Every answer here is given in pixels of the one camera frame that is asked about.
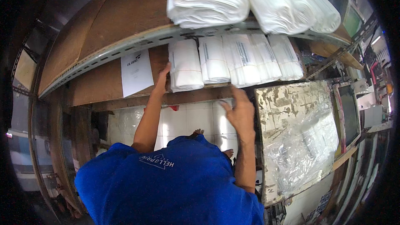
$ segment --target blue t-shirt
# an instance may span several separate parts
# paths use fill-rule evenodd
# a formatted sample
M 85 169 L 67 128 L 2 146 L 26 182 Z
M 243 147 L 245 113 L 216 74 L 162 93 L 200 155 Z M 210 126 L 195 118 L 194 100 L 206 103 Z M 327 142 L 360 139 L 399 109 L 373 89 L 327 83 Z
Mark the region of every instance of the blue t-shirt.
M 234 182 L 231 162 L 203 135 L 151 153 L 115 143 L 75 178 L 96 224 L 263 224 L 263 205 Z

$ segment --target stack of plastic bags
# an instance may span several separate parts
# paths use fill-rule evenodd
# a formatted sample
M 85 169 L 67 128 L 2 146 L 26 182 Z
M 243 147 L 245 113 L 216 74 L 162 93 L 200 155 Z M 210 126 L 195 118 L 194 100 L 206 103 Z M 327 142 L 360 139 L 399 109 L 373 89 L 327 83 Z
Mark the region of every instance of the stack of plastic bags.
M 316 18 L 311 30 L 320 33 L 332 33 L 340 25 L 339 12 L 328 0 L 307 0 Z
M 167 16 L 181 28 L 228 25 L 247 18 L 248 0 L 167 0 Z
M 247 35 L 224 35 L 223 46 L 231 83 L 234 86 L 243 88 L 261 82 L 257 62 Z
M 168 44 L 168 59 L 172 63 L 172 92 L 191 91 L 204 87 L 197 44 L 193 39 Z
M 230 81 L 222 37 L 199 38 L 199 55 L 204 83 L 222 83 Z
M 251 9 L 265 33 L 288 35 L 308 30 L 315 23 L 307 0 L 249 0 Z
M 249 37 L 258 72 L 260 73 L 261 82 L 259 84 L 280 79 L 282 73 L 265 35 L 251 34 Z
M 268 35 L 268 41 L 282 73 L 280 79 L 289 81 L 302 78 L 303 69 L 288 37 L 283 35 Z

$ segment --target white paper sheet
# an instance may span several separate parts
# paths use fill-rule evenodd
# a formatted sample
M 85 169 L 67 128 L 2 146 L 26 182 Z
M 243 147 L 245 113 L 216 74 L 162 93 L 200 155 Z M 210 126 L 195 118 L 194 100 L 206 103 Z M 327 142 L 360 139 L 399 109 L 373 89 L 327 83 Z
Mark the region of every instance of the white paper sheet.
M 154 85 L 148 49 L 121 58 L 121 77 L 125 98 Z

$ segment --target bare foot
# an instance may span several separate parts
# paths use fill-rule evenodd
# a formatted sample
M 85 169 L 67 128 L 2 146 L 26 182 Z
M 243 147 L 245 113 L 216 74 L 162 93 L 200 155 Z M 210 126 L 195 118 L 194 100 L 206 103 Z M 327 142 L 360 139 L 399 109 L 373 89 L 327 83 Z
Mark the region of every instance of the bare foot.
M 233 149 L 225 150 L 224 153 L 225 153 L 229 158 L 231 158 L 231 157 L 233 156 Z
M 197 129 L 197 130 L 195 130 L 194 132 L 193 132 L 193 134 L 203 134 L 204 133 L 204 130 L 203 129 Z

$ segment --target plastic wrap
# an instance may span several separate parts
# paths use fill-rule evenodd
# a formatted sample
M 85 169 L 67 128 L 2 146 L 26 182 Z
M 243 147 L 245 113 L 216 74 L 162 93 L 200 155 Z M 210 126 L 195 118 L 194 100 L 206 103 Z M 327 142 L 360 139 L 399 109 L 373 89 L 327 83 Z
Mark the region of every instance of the plastic wrap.
M 302 119 L 290 119 L 279 138 L 264 150 L 269 172 L 285 197 L 320 178 L 323 171 L 332 168 L 327 165 L 334 162 L 339 138 L 331 103 L 324 96 L 316 102 L 318 106 Z
M 168 44 L 168 59 L 172 63 L 172 92 L 191 91 L 204 87 L 196 41 L 187 39 Z
M 307 0 L 311 5 L 316 21 L 311 30 L 320 33 L 332 33 L 340 25 L 339 12 L 328 0 Z
M 276 81 L 281 78 L 282 73 L 265 35 L 251 34 L 249 37 L 260 73 L 260 84 Z
M 288 35 L 308 30 L 315 16 L 307 0 L 249 0 L 265 33 Z
M 303 69 L 287 36 L 268 35 L 268 41 L 282 73 L 281 80 L 299 80 Z
M 204 83 L 230 82 L 222 37 L 199 38 L 199 56 Z
M 246 34 L 224 35 L 223 47 L 234 86 L 243 88 L 261 82 L 253 48 Z
M 243 21 L 248 0 L 167 0 L 167 16 L 181 28 L 206 28 Z

